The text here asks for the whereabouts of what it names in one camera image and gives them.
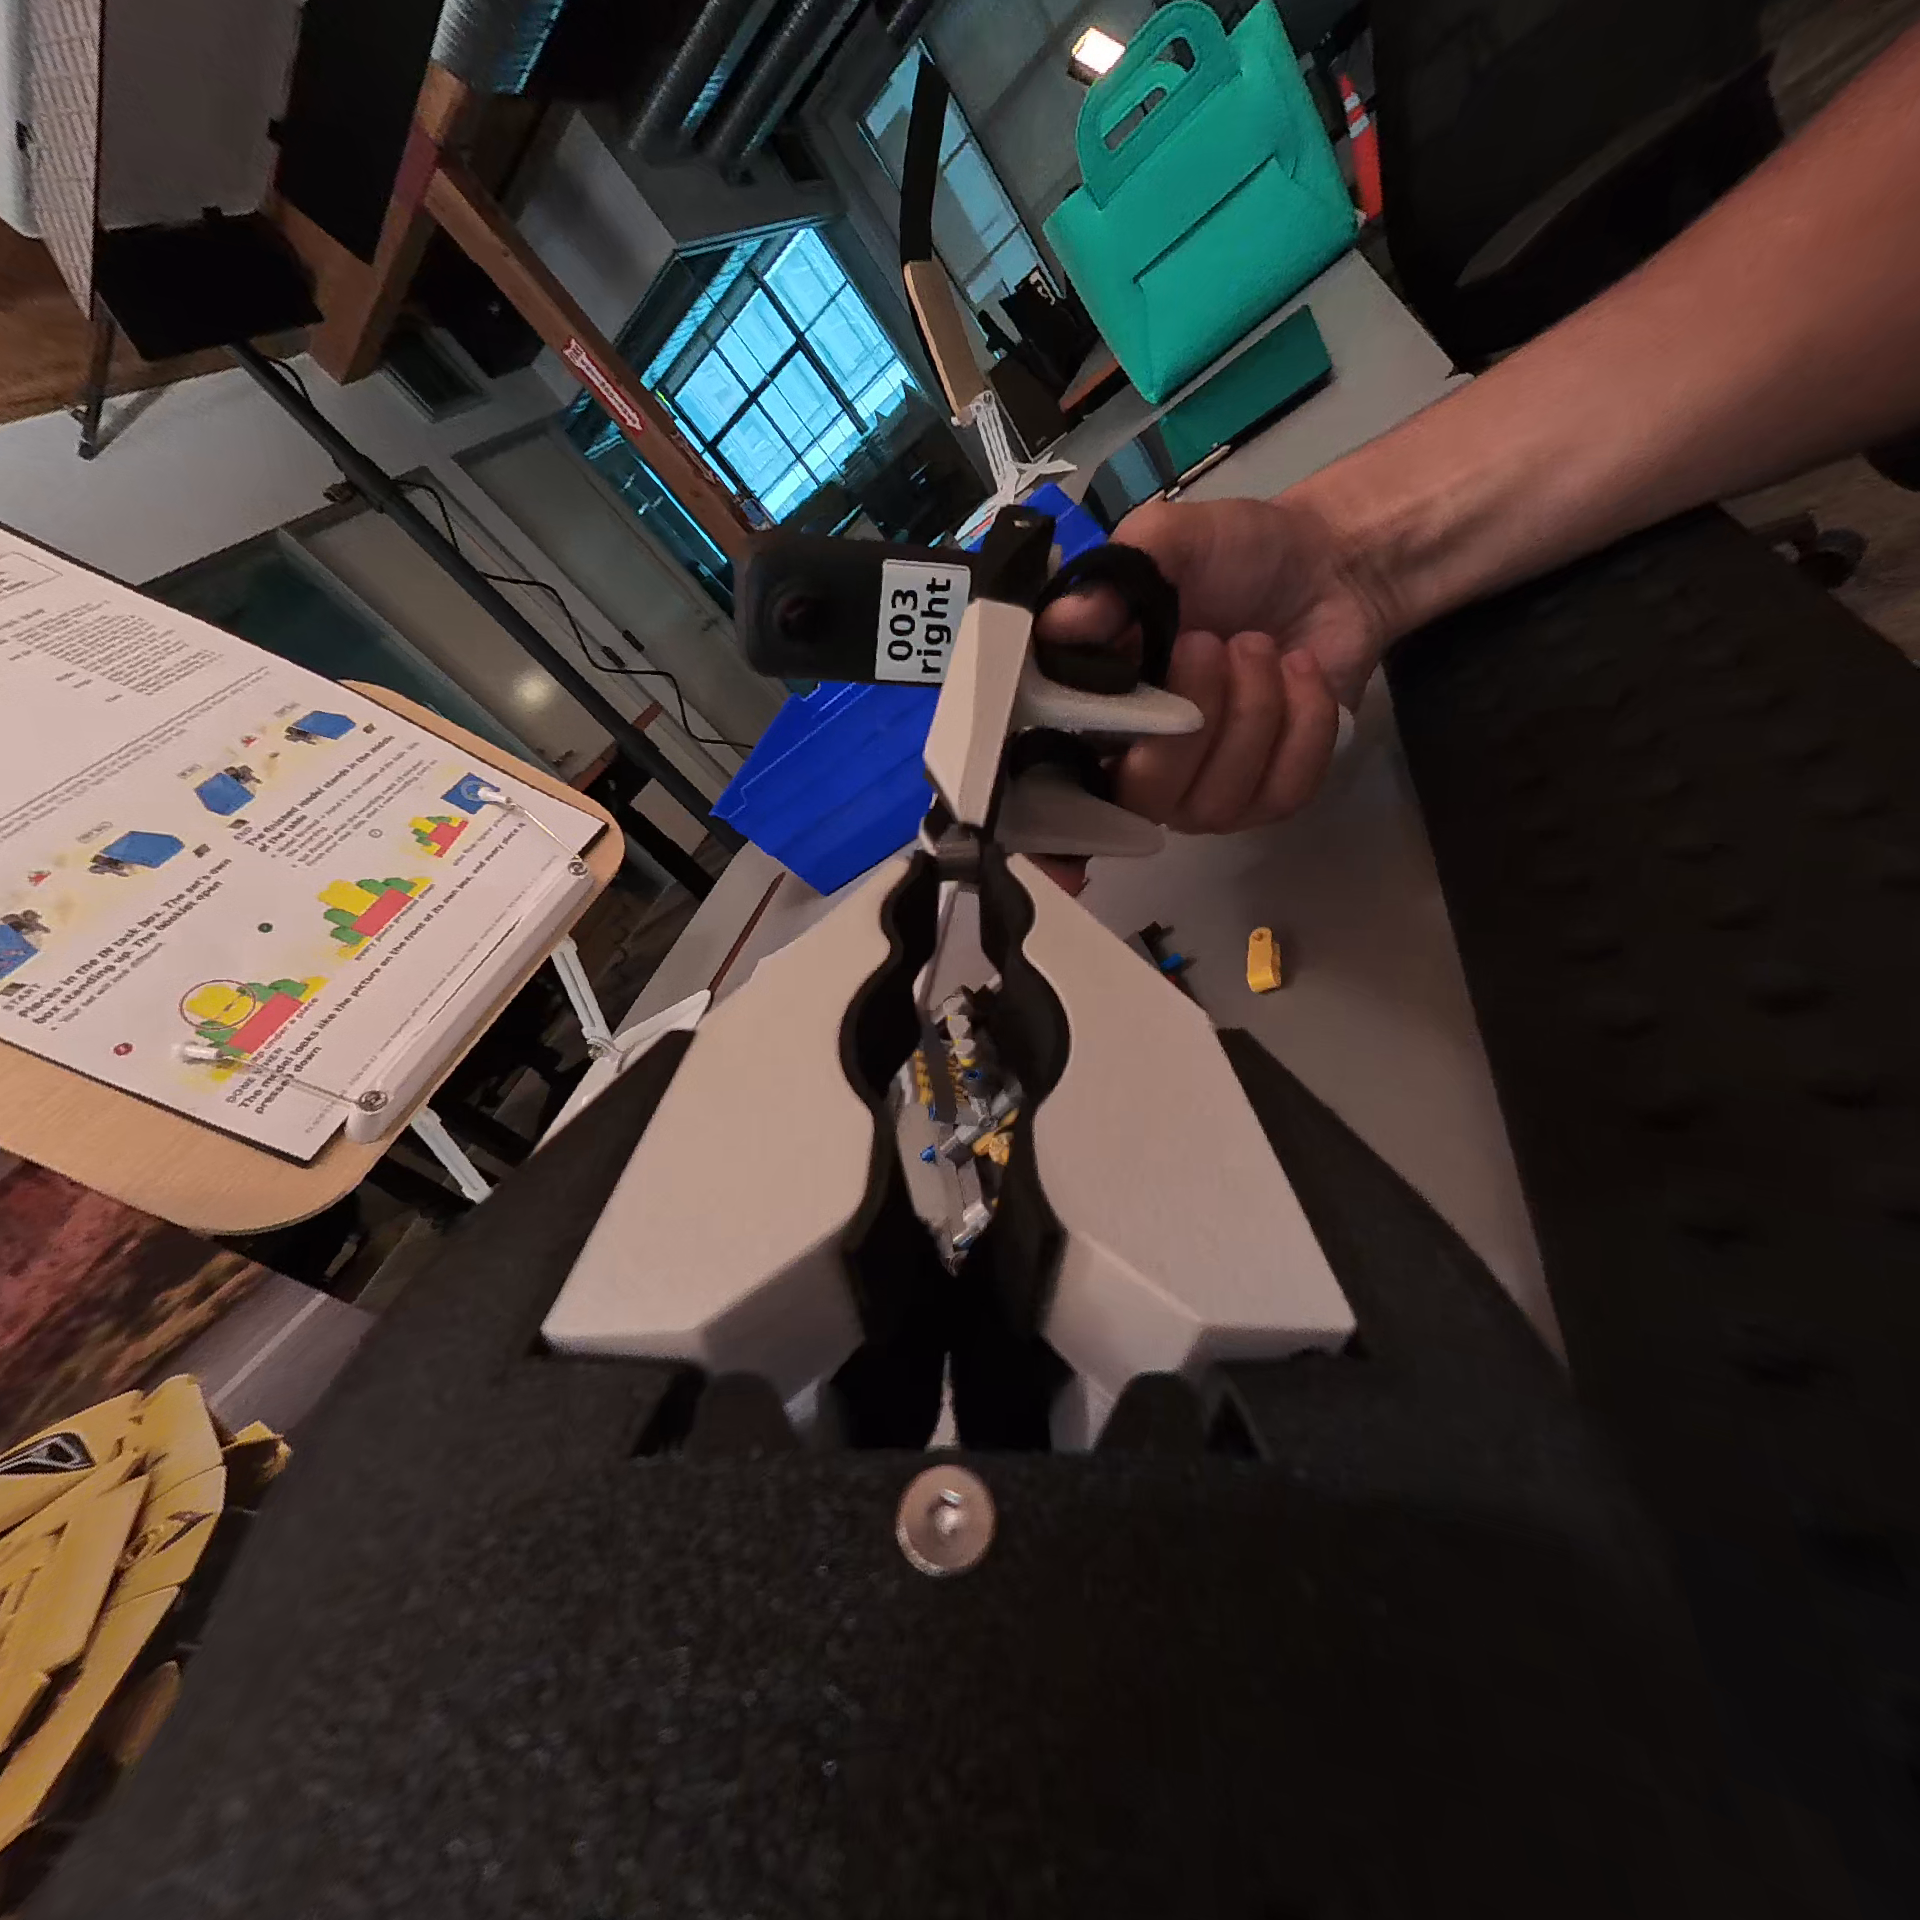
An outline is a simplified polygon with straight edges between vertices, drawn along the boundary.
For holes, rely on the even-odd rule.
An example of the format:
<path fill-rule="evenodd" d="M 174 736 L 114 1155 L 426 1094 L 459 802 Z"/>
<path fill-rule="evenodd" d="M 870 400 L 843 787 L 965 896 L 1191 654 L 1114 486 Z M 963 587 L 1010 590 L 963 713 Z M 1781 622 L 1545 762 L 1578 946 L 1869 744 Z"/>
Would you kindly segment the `lego set box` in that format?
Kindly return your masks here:
<path fill-rule="evenodd" d="M 153 1746 L 293 1426 L 367 1329 L 334 1289 L 5 1159 L 5 1913 Z"/>

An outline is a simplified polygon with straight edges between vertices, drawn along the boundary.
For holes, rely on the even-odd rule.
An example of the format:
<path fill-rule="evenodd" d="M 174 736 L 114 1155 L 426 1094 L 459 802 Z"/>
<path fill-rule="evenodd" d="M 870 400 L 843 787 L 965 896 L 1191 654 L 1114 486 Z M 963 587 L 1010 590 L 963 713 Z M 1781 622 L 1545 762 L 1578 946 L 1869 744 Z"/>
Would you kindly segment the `person's right hand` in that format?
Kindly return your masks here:
<path fill-rule="evenodd" d="M 1299 815 L 1388 642 L 1351 501 L 1317 473 L 1270 498 L 1151 501 L 1115 535 L 1179 598 L 1163 687 L 1202 713 L 1198 733 L 1114 762 L 1115 802 L 1181 834 Z"/>

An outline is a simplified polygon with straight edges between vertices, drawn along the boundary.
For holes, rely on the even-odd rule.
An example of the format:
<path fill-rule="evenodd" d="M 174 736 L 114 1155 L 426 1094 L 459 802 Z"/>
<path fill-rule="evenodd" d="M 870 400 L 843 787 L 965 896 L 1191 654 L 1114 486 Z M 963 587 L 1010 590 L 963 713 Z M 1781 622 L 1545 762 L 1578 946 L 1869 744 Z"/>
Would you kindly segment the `green box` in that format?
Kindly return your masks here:
<path fill-rule="evenodd" d="M 1308 306 L 1286 314 L 1157 424 L 1163 470 L 1179 479 L 1236 449 L 1333 384 L 1323 333 Z"/>

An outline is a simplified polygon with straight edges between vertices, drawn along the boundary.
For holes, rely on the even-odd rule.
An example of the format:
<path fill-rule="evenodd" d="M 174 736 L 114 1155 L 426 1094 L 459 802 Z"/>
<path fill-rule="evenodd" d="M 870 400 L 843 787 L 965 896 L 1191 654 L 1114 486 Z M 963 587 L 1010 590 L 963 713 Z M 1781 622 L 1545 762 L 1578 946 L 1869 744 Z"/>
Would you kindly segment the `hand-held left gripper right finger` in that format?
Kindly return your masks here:
<path fill-rule="evenodd" d="M 1065 1021 L 1025 1136 L 1062 1232 L 1043 1336 L 1077 1375 L 1334 1354 L 1356 1331 L 1210 1015 L 1028 857 L 1018 959 Z"/>

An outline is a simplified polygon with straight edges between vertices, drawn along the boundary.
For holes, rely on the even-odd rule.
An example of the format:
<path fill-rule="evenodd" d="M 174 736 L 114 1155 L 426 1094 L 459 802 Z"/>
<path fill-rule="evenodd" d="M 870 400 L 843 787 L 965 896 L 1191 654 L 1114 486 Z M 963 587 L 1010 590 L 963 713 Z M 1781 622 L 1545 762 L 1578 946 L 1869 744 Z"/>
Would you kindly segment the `lego car chassis assembly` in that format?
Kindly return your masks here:
<path fill-rule="evenodd" d="M 939 1000 L 895 1075 L 907 1192 L 951 1274 L 998 1211 L 1021 1127 L 1025 1091 L 995 1034 L 998 989 L 993 977 Z"/>

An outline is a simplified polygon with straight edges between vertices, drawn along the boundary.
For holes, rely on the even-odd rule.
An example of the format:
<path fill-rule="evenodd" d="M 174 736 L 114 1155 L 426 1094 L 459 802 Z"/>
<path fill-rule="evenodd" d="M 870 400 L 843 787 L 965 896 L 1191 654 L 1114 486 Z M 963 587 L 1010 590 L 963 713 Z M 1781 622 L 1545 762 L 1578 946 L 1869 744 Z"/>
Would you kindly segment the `green felt bag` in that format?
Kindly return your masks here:
<path fill-rule="evenodd" d="M 1275 5 L 1159 8 L 1079 109 L 1045 239 L 1099 338 L 1163 402 L 1356 246 L 1356 209 Z"/>

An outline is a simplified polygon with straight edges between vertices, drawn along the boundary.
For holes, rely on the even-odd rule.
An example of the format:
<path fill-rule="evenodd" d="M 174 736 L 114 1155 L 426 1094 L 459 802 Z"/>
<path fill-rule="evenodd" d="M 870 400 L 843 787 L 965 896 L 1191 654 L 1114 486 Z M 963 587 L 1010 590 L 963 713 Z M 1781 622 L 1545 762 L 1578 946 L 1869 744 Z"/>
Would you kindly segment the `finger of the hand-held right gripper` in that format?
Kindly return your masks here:
<path fill-rule="evenodd" d="M 993 825 L 1001 762 L 1036 680 L 1030 645 L 1034 615 L 1025 608 L 987 598 L 969 601 L 923 751 L 933 791 L 923 842 Z"/>

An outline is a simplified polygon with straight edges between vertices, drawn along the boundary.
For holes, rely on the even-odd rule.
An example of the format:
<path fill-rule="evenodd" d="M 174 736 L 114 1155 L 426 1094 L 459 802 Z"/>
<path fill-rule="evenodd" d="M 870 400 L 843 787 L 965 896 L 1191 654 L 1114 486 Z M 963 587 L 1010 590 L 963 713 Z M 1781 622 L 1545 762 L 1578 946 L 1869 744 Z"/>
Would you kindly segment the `printed instruction sheet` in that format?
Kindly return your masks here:
<path fill-rule="evenodd" d="M 5 533 L 3 1037 L 291 1165 L 539 965 L 605 829 Z"/>

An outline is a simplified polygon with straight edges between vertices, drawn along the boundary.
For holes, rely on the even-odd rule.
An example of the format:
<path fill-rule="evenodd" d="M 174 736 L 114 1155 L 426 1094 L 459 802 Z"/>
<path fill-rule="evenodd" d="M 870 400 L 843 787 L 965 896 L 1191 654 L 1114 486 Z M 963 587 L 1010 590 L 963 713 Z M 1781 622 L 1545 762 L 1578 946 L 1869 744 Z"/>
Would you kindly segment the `window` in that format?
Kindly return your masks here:
<path fill-rule="evenodd" d="M 709 466 L 786 521 L 921 400 L 921 384 L 819 226 L 674 258 L 639 379 Z"/>

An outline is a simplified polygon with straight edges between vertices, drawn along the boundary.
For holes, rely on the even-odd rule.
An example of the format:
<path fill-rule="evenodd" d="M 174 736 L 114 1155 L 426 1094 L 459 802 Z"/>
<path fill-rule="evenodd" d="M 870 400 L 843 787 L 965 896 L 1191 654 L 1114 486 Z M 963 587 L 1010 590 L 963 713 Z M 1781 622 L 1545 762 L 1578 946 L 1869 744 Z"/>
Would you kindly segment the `wooden instruction stand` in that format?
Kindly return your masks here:
<path fill-rule="evenodd" d="M 430 1099 L 444 1091 L 511 1000 L 542 967 L 553 967 L 590 1050 L 611 1051 L 612 1041 L 572 935 L 614 877 L 639 862 L 638 830 L 625 829 L 598 800 L 395 690 L 351 680 L 342 689 L 407 719 L 503 777 L 595 818 L 598 832 L 580 853 L 580 873 L 546 894 L 522 931 L 434 1010 L 437 1023 L 427 1039 L 402 1055 L 395 1069 L 381 1069 L 373 1081 L 371 1091 L 379 1094 L 381 1103 L 373 1109 L 350 1106 L 342 1133 L 310 1161 L 276 1158 L 11 1043 L 3 1045 L 6 1155 L 215 1240 L 274 1232 L 334 1207 L 379 1166 L 405 1130 L 427 1143 L 466 1197 L 487 1198 L 490 1187 L 451 1141 Z"/>

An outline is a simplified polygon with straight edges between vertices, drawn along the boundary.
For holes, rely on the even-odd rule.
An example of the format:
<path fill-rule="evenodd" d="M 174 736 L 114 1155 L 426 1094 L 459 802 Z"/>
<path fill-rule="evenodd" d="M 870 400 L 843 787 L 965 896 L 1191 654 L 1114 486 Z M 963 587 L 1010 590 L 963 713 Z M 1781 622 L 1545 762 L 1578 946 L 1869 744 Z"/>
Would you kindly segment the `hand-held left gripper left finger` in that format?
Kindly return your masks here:
<path fill-rule="evenodd" d="M 831 1375 L 860 1344 L 843 1238 L 876 1120 L 843 1069 L 852 1000 L 890 961 L 890 857 L 692 1030 L 556 1303 L 545 1343 L 709 1375 Z"/>

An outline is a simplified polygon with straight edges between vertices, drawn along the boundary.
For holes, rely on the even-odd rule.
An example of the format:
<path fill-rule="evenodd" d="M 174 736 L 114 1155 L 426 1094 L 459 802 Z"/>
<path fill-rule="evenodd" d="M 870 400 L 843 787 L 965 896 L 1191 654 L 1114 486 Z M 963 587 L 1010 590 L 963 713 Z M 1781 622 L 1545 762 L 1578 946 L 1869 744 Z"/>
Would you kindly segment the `person's right forearm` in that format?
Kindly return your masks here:
<path fill-rule="evenodd" d="M 1426 622 L 1915 427 L 1918 34 L 1649 265 L 1315 479 L 1358 675 Z"/>

